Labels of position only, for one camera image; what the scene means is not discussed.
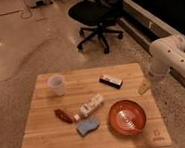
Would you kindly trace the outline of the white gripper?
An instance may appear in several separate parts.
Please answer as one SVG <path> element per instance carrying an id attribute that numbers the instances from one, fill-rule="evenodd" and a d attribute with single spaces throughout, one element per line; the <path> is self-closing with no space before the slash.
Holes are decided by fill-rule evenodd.
<path id="1" fill-rule="evenodd" d="M 148 72 L 149 78 L 151 81 L 162 81 L 165 76 L 169 73 L 168 68 L 163 68 L 159 70 L 150 69 Z M 148 78 L 144 79 L 141 82 L 141 85 L 138 88 L 138 93 L 144 95 L 151 88 L 151 83 Z"/>

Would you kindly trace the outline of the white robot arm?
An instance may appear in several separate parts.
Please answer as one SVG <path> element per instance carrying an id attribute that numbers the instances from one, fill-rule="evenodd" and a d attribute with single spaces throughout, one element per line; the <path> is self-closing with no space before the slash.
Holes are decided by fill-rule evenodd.
<path id="1" fill-rule="evenodd" d="M 138 93 L 144 95 L 155 81 L 161 81 L 174 68 L 185 77 L 185 38 L 170 35 L 152 41 L 149 46 L 152 55 L 150 69 L 140 83 Z"/>

